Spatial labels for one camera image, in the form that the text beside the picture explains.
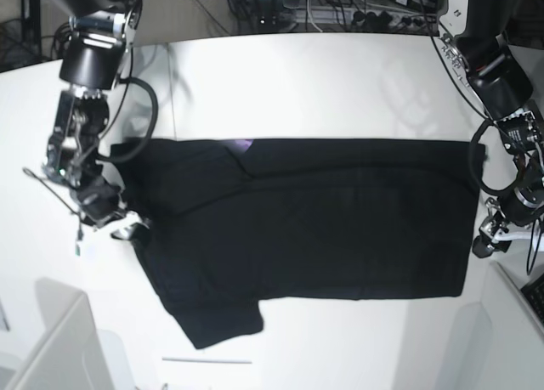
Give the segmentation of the black T-shirt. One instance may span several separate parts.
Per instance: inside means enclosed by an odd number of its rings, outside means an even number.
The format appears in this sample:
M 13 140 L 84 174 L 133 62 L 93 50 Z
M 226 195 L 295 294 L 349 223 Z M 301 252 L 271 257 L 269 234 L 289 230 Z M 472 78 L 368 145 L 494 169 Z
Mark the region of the black T-shirt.
M 153 139 L 117 165 L 133 239 L 195 348 L 260 332 L 263 300 L 461 295 L 485 147 L 402 139 Z

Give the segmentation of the black keyboard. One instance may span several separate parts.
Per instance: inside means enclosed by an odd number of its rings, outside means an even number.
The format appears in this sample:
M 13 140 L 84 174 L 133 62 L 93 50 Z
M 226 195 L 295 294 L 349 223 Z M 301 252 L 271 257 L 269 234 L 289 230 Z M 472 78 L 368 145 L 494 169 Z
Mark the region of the black keyboard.
M 544 319 L 544 275 L 541 275 L 537 280 L 527 284 L 521 289 L 522 294 L 528 304 L 538 317 L 543 322 Z

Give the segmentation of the white partition right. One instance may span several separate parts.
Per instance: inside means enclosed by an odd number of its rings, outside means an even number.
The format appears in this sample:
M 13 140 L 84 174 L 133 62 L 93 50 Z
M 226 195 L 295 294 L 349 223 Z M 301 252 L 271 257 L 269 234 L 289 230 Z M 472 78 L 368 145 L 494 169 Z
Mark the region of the white partition right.
M 543 328 L 498 263 L 480 299 L 457 313 L 436 387 L 543 388 Z

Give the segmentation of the white partition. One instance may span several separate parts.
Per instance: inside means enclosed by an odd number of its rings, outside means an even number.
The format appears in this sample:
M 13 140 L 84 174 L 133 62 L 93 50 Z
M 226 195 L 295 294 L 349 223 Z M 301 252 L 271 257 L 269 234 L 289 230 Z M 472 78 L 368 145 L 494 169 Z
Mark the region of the white partition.
M 46 327 L 7 389 L 114 389 L 88 295 L 42 278 L 35 284 Z
M 480 299 L 457 313 L 436 387 L 543 388 L 543 328 L 498 263 Z

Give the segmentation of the white partition left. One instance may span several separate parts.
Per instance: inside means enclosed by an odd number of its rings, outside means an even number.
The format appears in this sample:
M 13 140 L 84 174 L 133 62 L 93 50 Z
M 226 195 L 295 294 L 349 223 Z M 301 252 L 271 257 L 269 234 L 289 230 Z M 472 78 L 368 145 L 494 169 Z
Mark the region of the white partition left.
M 7 389 L 114 389 L 88 295 L 42 278 L 35 284 L 46 327 Z

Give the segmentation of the white power strip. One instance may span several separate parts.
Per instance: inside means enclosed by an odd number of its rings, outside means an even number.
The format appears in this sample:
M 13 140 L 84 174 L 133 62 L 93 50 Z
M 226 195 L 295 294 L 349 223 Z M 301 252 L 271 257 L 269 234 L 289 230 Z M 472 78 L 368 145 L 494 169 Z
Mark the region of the white power strip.
M 316 25 L 361 25 L 370 16 L 370 20 L 388 21 L 391 26 L 422 26 L 425 24 L 424 15 L 419 11 L 393 7 L 332 7 L 315 6 L 309 12 L 305 8 L 296 8 L 287 12 L 287 18 L 295 23 L 307 20 Z

